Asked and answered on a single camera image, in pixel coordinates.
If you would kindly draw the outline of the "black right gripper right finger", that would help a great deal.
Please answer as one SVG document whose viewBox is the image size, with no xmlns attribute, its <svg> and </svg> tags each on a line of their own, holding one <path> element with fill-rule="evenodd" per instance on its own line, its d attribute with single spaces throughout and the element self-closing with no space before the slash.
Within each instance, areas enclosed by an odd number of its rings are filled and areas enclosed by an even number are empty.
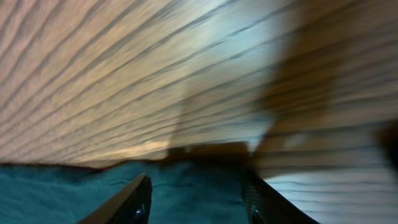
<svg viewBox="0 0 398 224">
<path fill-rule="evenodd" d="M 254 172 L 247 172 L 243 199 L 250 224 L 318 224 Z"/>
</svg>

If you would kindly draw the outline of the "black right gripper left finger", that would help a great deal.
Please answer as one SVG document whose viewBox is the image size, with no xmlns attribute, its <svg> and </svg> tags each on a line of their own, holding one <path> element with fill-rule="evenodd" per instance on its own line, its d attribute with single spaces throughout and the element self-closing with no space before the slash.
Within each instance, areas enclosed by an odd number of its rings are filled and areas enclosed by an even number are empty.
<svg viewBox="0 0 398 224">
<path fill-rule="evenodd" d="M 141 173 L 77 224 L 148 224 L 151 202 L 151 179 Z"/>
</svg>

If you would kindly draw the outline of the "black t-shirt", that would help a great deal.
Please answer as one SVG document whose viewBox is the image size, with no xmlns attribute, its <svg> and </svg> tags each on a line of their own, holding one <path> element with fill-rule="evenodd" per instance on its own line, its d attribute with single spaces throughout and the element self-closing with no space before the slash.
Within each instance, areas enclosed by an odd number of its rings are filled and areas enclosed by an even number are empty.
<svg viewBox="0 0 398 224">
<path fill-rule="evenodd" d="M 183 162 L 110 169 L 2 166 L 2 223 L 76 223 L 139 174 L 152 181 L 150 223 L 246 223 L 242 173 Z"/>
</svg>

